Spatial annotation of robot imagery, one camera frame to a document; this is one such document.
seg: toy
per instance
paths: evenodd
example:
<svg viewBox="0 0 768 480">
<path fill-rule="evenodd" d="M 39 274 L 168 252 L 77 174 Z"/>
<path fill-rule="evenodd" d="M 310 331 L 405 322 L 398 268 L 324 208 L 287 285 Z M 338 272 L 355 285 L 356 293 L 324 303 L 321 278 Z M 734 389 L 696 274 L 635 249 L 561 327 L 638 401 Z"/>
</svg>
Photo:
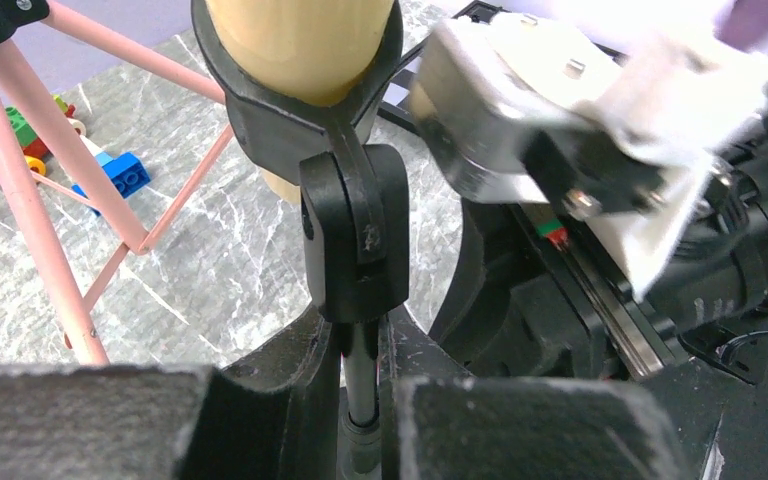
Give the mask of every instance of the toy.
<svg viewBox="0 0 768 480">
<path fill-rule="evenodd" d="M 151 177 L 149 177 L 140 159 L 133 153 L 125 152 L 119 157 L 113 158 L 84 135 L 81 135 L 81 140 L 86 145 L 87 150 L 95 157 L 110 181 L 113 182 L 113 185 L 116 186 L 116 190 L 119 191 L 122 198 L 130 197 L 134 192 L 151 181 Z M 73 185 L 72 190 L 78 195 L 86 197 L 80 186 Z M 93 213 L 96 216 L 100 215 L 95 209 L 93 209 Z"/>
<path fill-rule="evenodd" d="M 60 98 L 60 95 L 52 95 L 52 97 L 54 98 L 54 102 L 60 108 L 60 111 L 69 119 L 69 123 L 75 131 L 80 135 L 86 134 L 87 127 L 83 122 L 73 118 L 73 115 L 75 114 L 75 105 L 67 104 Z M 48 155 L 48 147 L 43 143 L 36 132 L 34 132 L 19 110 L 14 107 L 7 107 L 4 111 L 7 113 L 7 118 L 10 120 L 10 126 L 13 127 L 16 139 L 19 140 L 19 146 L 22 147 L 22 152 L 25 154 L 28 168 L 39 175 L 45 176 L 46 168 L 42 158 Z"/>
</svg>

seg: purple background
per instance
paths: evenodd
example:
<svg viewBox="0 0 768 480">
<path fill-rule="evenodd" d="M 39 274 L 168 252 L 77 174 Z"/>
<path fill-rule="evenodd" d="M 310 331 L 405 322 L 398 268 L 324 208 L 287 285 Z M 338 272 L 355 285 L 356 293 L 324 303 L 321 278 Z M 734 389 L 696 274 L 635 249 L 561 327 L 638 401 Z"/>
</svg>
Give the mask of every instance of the purple background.
<svg viewBox="0 0 768 480">
<path fill-rule="evenodd" d="M 153 47 L 190 28 L 190 0 L 60 0 L 60 3 Z M 48 89 L 61 92 L 121 61 L 42 24 L 13 39 Z"/>
</svg>

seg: blue lego brick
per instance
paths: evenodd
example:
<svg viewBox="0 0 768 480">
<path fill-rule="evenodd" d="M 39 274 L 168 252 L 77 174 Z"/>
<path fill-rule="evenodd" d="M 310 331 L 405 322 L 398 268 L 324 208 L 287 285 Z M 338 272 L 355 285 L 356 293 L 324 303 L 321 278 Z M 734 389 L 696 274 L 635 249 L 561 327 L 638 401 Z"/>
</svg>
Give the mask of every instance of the blue lego brick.
<svg viewBox="0 0 768 480">
<path fill-rule="evenodd" d="M 108 163 L 112 162 L 113 157 L 111 157 L 110 154 L 107 152 L 101 152 L 95 156 L 95 160 L 98 162 L 99 165 L 103 167 Z"/>
<path fill-rule="evenodd" d="M 77 186 L 77 185 L 72 185 L 72 190 L 74 190 L 74 191 L 75 191 L 75 193 L 77 193 L 78 195 L 80 195 L 80 196 L 82 196 L 82 197 L 84 197 L 84 198 L 88 198 L 88 197 L 87 197 L 87 194 L 86 194 L 86 193 L 84 193 L 84 191 L 83 191 L 83 190 L 81 190 L 81 187 L 79 187 L 79 186 Z M 101 215 L 101 212 L 99 212 L 98 210 L 96 210 L 96 209 L 94 209 L 94 208 L 91 208 L 90 210 L 92 210 L 92 211 L 93 211 L 93 213 L 95 214 L 95 216 L 96 216 L 96 217 L 98 217 L 98 216 L 100 216 L 100 215 Z"/>
<path fill-rule="evenodd" d="M 130 197 L 134 192 L 148 185 L 151 181 L 151 177 L 148 176 L 148 172 L 143 168 L 140 159 L 131 152 L 125 152 L 118 158 L 106 162 L 101 168 L 107 174 L 107 178 L 119 190 L 122 198 Z M 72 185 L 72 190 L 78 195 L 87 198 L 84 191 L 78 185 Z M 92 211 L 96 216 L 101 215 L 95 209 L 92 209 Z"/>
</svg>

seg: green lego brick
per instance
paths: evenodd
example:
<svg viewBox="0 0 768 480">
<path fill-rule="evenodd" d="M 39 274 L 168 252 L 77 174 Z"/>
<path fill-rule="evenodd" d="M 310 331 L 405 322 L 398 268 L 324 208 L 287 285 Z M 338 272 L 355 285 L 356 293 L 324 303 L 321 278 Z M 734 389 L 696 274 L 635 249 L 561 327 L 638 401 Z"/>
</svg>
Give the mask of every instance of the green lego brick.
<svg viewBox="0 0 768 480">
<path fill-rule="evenodd" d="M 37 139 L 37 134 L 31 125 L 25 120 L 25 117 L 16 110 L 15 107 L 7 107 L 4 109 L 7 112 L 7 119 L 10 120 L 10 126 L 13 127 L 13 133 L 16 134 L 16 138 L 19 140 L 19 145 L 22 148 L 27 147 L 34 140 Z"/>
</svg>

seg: yellow lego wheel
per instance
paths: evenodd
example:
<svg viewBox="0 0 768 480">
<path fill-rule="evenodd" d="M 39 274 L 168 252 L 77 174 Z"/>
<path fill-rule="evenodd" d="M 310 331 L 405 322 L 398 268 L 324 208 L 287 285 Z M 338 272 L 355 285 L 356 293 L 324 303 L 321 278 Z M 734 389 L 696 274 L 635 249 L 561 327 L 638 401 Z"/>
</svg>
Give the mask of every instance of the yellow lego wheel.
<svg viewBox="0 0 768 480">
<path fill-rule="evenodd" d="M 39 158 L 25 156 L 25 162 L 27 162 L 28 168 L 31 169 L 31 171 L 37 172 L 43 177 L 45 176 L 45 163 L 43 163 L 42 160 Z"/>
</svg>

